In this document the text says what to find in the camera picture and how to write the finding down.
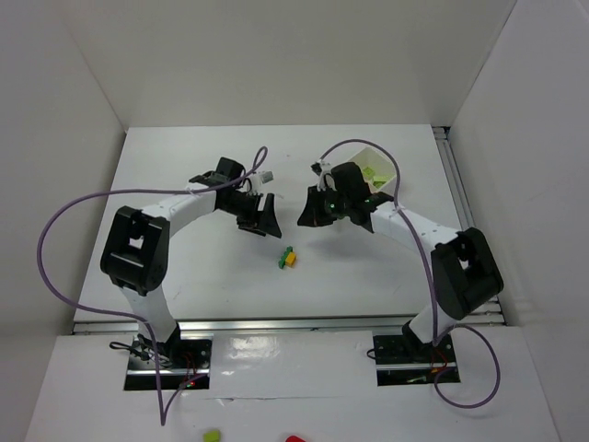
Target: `white table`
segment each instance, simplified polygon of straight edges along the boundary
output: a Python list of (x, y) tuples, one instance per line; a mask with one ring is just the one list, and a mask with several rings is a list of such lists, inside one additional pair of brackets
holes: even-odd
[[(33, 414), (28, 442), (200, 441), (221, 430), (224, 442), (557, 442), (549, 407), (523, 334), (481, 328), (502, 364), (502, 385), (487, 406), (458, 410), (431, 385), (377, 387), (365, 356), (370, 333), (355, 331), (261, 335), (257, 358), (231, 357), (213, 340), (211, 389), (187, 391), (160, 427), (153, 391), (123, 391), (127, 355), (109, 349), (129, 336), (64, 336), (57, 340)], [(490, 391), (494, 370), (474, 334), (453, 332), (461, 383), (444, 384), (455, 401), (472, 403)], [(284, 349), (280, 357), (264, 352)], [(290, 357), (296, 359), (292, 364)], [(235, 379), (228, 379), (235, 371)]]
[[(201, 218), (170, 243), (164, 282), (167, 302), (179, 320), (410, 315), (428, 302), (419, 258), (393, 241), (346, 221), (322, 228), (298, 227), (306, 188), (317, 182), (310, 165), (340, 140), (379, 143), (401, 167), (401, 202), (441, 224), (459, 227), (444, 168), (428, 125), (332, 125), (132, 128), (112, 189), (183, 189), (189, 178), (214, 169), (219, 157), (246, 167), (262, 145), (270, 149), (263, 169), (274, 172), (267, 192), (275, 203), (282, 239), (237, 230), (225, 213)], [(339, 164), (361, 145), (342, 147)], [(151, 195), (109, 198), (88, 267), (81, 302), (127, 310), (125, 298), (99, 269), (112, 218), (123, 205), (140, 208)], [(294, 269), (277, 261), (294, 246)], [(76, 321), (113, 320), (77, 311)]]

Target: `white wall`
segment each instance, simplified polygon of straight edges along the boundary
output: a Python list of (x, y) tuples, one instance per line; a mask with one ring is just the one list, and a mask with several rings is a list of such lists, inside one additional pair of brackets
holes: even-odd
[[(37, 275), (46, 219), (73, 197), (109, 187), (123, 131), (48, 2), (0, 2), (0, 440), (19, 441), (52, 352), (73, 312)], [(79, 296), (104, 202), (51, 233), (52, 278)]]
[(126, 126), (449, 124), (514, 0), (59, 0)]
[(588, 9), (519, 0), (451, 131), (563, 441), (589, 434)]

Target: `yellow block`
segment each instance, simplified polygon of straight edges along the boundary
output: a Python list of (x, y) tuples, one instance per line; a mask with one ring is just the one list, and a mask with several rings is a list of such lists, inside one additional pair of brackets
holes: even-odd
[(288, 265), (289, 267), (292, 267), (293, 265), (295, 265), (295, 261), (296, 261), (296, 253), (294, 253), (293, 251), (291, 251), (288, 256), (286, 257), (286, 259), (284, 260), (284, 263), (286, 265)]

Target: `white container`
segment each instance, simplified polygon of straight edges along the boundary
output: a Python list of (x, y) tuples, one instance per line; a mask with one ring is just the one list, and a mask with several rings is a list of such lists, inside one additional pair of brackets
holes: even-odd
[(348, 161), (358, 165), (370, 192), (393, 194), (397, 173), (390, 159), (371, 147), (365, 147)]

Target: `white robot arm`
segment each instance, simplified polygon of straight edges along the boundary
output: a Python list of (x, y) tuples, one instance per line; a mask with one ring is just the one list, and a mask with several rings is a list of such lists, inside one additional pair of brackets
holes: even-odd
[[(360, 168), (350, 162), (334, 168), (323, 160), (311, 167), (318, 185), (307, 190), (299, 226), (322, 227), (349, 217), (371, 233), (380, 233), (418, 252), (416, 239), (399, 211), (415, 228), (432, 271), (436, 294), (437, 334), (462, 320), (503, 289), (503, 281), (487, 241), (472, 227), (462, 232), (444, 227), (402, 206), (383, 192), (371, 193)], [(429, 304), (403, 327), (416, 349), (433, 340), (433, 313)]]
[[(100, 268), (129, 301), (133, 313), (146, 318), (154, 330), (160, 354), (170, 358), (179, 342), (179, 325), (167, 308), (162, 282), (167, 272), (169, 241), (185, 226), (216, 209), (237, 217), (239, 229), (280, 237), (274, 214), (274, 195), (266, 196), (263, 210), (262, 184), (272, 180), (271, 172), (256, 172), (246, 178), (248, 191), (240, 186), (200, 192), (235, 180), (244, 172), (241, 164), (221, 158), (217, 169), (190, 180), (188, 194), (180, 194), (142, 209), (124, 206), (114, 217)], [(153, 346), (145, 325), (139, 323), (139, 337), (145, 347)]]

